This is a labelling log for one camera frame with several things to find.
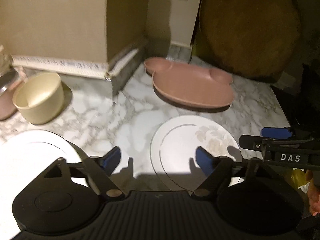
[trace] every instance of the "marble countertop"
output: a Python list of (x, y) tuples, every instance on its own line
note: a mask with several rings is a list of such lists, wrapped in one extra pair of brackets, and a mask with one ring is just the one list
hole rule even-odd
[[(193, 64), (207, 66), (194, 57)], [(73, 91), (69, 106), (46, 125), (32, 125), (20, 113), (0, 122), (0, 144), (13, 135), (30, 129), (44, 129), (62, 136), (81, 147), (88, 155), (103, 156), (113, 146), (122, 151), (122, 167), (129, 157), (132, 168), (123, 169), (112, 180), (125, 192), (128, 190), (168, 190), (155, 175), (149, 147), (156, 129), (168, 119), (194, 114), (222, 125), (238, 141), (242, 134), (260, 135), (262, 127), (289, 126), (281, 107), (268, 84), (234, 76), (235, 100), (220, 113), (199, 113), (172, 106), (154, 93), (151, 77), (139, 66), (123, 91), (112, 102), (99, 96), (86, 96)], [(260, 153), (241, 150), (244, 158), (262, 157)]]

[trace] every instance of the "finger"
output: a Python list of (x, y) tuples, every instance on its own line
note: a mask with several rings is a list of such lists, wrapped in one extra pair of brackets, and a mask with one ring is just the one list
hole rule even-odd
[(320, 213), (320, 204), (319, 203), (309, 202), (309, 205), (312, 207), (313, 210)]
[(312, 171), (311, 170), (307, 170), (305, 177), (306, 177), (306, 181), (311, 180), (313, 178)]
[(318, 202), (320, 199), (320, 191), (318, 188), (313, 184), (313, 180), (309, 183), (309, 188), (307, 191), (307, 196), (309, 199), (312, 199), (314, 202)]
[(309, 211), (310, 211), (310, 214), (313, 216), (316, 216), (318, 214), (318, 212), (313, 208), (313, 206), (311, 204), (309, 207)]

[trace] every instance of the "round wooden board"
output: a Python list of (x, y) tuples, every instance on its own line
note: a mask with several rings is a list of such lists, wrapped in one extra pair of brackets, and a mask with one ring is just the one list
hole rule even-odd
[(280, 73), (301, 29), (292, 0), (202, 0), (199, 20), (220, 67), (248, 78)]

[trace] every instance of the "beige bowl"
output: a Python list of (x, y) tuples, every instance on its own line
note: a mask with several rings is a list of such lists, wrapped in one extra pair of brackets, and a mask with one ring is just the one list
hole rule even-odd
[(62, 109), (64, 94), (57, 73), (41, 73), (20, 85), (12, 102), (21, 115), (32, 124), (52, 120)]

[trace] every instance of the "pink plate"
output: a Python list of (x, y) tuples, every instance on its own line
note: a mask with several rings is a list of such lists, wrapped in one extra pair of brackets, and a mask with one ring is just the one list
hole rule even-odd
[(178, 63), (160, 57), (145, 60), (153, 86), (176, 103), (199, 108), (228, 106), (234, 99), (232, 76), (218, 68)]

